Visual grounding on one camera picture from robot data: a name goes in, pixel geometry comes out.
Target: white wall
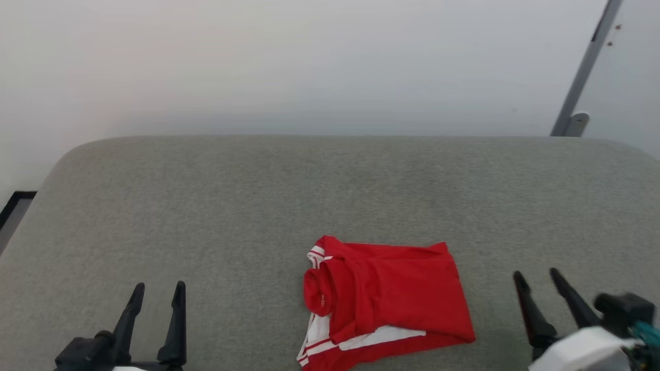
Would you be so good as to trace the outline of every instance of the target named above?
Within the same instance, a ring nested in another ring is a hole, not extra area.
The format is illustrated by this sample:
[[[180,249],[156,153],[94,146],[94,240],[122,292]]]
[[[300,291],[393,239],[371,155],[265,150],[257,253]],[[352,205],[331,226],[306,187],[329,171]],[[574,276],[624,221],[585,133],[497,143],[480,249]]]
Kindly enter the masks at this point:
[[[0,199],[122,135],[548,135],[604,4],[0,0]]]
[[[584,137],[610,139],[660,159],[660,1],[623,0],[576,112]]]

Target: gray metal bar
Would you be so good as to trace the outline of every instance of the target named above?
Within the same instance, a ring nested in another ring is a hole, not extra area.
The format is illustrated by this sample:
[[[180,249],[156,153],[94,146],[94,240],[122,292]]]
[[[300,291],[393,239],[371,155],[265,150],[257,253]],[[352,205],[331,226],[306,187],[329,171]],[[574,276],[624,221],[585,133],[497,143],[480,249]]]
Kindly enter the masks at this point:
[[[589,74],[591,73],[591,69],[593,68],[594,63],[596,63],[598,54],[601,52],[603,44],[605,44],[607,34],[610,32],[610,29],[614,24],[614,18],[616,17],[616,13],[621,7],[622,2],[623,0],[609,0],[607,5],[605,5],[605,10],[603,11],[601,21],[598,24],[596,31],[594,32],[591,43],[589,43],[589,46],[587,47],[587,51],[584,53],[584,57],[582,57],[582,62],[580,63],[579,69],[577,70],[576,77],[573,80],[571,89],[566,95],[566,100],[564,101],[562,109],[559,111],[559,116],[557,117],[557,121],[554,124],[554,128],[552,128],[552,133],[550,133],[550,136],[566,136],[571,116],[573,115],[573,111],[578,104],[578,99],[582,94],[582,90],[584,89],[585,84],[587,83],[587,79],[589,78]]]
[[[584,129],[589,123],[589,114],[585,112],[579,112],[571,116],[571,120],[568,122],[568,127],[564,134],[565,137],[581,137],[584,133]]]

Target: gray fabric surface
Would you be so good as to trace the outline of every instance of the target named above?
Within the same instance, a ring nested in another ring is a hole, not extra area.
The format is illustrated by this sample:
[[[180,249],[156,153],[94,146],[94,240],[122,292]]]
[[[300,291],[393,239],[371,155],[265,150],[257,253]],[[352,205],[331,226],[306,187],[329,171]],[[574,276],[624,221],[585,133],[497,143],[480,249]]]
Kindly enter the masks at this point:
[[[0,255],[0,365],[49,370],[76,336],[114,328],[147,286],[135,360],[162,345],[187,284],[187,370],[297,370],[305,253],[323,234],[453,254],[472,345],[357,370],[523,370],[512,273],[575,329],[548,268],[591,301],[660,304],[660,164],[569,138],[143,137],[64,156]]]

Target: folded shirt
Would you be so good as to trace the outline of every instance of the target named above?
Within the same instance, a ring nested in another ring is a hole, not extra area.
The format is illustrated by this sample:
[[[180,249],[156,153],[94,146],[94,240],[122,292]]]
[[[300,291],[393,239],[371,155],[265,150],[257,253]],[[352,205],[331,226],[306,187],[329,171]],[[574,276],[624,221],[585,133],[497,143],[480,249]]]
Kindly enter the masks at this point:
[[[322,237],[308,253],[313,313],[298,361],[310,370],[475,340],[453,258],[429,248],[345,244]]]

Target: black mount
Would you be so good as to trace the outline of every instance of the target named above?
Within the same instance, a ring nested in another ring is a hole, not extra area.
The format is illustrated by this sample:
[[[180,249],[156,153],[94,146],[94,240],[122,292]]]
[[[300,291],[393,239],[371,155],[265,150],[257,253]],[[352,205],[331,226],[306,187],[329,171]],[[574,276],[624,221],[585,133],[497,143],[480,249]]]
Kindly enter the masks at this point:
[[[131,362],[131,338],[135,317],[142,309],[145,284],[135,286],[121,313],[115,331],[99,331],[93,339],[74,338],[55,358],[55,371],[109,371],[115,366],[133,366],[148,371],[182,371],[186,362],[185,283],[176,284],[172,319],[165,345],[158,351],[159,362]]]
[[[635,294],[598,295],[594,302],[594,308],[603,313],[601,319],[591,310],[578,292],[568,284],[568,281],[559,273],[559,270],[550,268],[550,277],[559,295],[564,297],[568,304],[578,328],[600,325],[618,337],[627,338],[632,337],[628,329],[635,322],[653,323],[655,305]],[[513,274],[513,282],[518,293],[518,302],[527,330],[527,339],[533,348],[532,359],[536,360],[560,338],[557,337],[557,331],[545,320],[539,307],[534,303],[531,289],[519,271]]]

